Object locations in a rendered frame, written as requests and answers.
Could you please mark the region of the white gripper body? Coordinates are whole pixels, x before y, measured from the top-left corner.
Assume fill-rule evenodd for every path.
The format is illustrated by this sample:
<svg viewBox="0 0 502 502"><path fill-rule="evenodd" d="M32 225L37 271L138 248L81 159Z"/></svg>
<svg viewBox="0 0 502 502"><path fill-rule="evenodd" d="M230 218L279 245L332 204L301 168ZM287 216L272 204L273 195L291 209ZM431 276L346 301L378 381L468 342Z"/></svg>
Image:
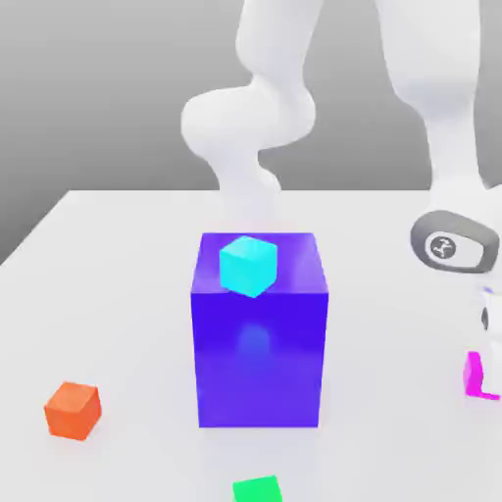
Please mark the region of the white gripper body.
<svg viewBox="0 0 502 502"><path fill-rule="evenodd" d="M480 351L484 393L502 394L502 342L490 338L482 344Z"/></svg>

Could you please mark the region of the small magenta cube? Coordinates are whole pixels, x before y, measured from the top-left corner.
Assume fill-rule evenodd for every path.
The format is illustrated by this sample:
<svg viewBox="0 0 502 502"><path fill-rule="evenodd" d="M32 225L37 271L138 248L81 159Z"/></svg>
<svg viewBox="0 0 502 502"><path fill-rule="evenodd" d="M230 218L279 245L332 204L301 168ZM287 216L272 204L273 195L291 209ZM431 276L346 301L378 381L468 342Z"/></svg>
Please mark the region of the small magenta cube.
<svg viewBox="0 0 502 502"><path fill-rule="evenodd" d="M463 369L463 385L467 396L499 401L500 394L493 394L482 390L484 372L481 357L476 351L469 351Z"/></svg>

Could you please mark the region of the small cyan cube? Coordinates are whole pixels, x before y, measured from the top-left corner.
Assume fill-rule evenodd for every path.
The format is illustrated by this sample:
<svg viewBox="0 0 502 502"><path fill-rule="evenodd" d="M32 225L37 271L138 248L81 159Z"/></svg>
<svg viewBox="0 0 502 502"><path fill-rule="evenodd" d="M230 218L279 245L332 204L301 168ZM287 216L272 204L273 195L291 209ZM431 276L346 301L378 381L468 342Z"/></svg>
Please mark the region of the small cyan cube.
<svg viewBox="0 0 502 502"><path fill-rule="evenodd" d="M220 250L219 265L221 287L256 298L276 282L277 246L239 236Z"/></svg>

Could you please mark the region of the small green cube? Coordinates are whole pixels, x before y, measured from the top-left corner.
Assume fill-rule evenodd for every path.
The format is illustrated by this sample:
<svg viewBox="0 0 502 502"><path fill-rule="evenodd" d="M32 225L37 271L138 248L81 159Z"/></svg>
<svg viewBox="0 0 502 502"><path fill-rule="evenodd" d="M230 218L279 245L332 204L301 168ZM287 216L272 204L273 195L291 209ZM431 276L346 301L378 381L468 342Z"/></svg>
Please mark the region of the small green cube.
<svg viewBox="0 0 502 502"><path fill-rule="evenodd" d="M276 476L257 477L232 484L233 502L282 502Z"/></svg>

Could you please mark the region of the small orange cube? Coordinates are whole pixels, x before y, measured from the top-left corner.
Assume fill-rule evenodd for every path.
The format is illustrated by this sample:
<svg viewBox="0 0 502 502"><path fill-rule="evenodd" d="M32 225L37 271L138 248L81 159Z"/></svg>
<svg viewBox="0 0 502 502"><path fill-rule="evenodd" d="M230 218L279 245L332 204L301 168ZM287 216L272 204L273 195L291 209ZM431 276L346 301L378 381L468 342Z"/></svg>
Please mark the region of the small orange cube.
<svg viewBox="0 0 502 502"><path fill-rule="evenodd" d="M43 407L49 433L84 441L101 418L97 386L64 381Z"/></svg>

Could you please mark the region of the large blue box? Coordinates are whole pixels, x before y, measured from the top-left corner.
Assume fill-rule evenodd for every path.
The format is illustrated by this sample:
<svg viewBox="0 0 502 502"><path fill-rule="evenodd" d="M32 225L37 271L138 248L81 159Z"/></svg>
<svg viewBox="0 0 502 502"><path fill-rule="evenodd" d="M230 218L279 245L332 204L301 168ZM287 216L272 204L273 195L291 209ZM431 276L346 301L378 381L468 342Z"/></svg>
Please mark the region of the large blue box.
<svg viewBox="0 0 502 502"><path fill-rule="evenodd" d="M260 233L276 245L276 282L256 298L223 288L220 251L234 233L201 236L190 291L201 427L316 427L328 287L311 233Z"/></svg>

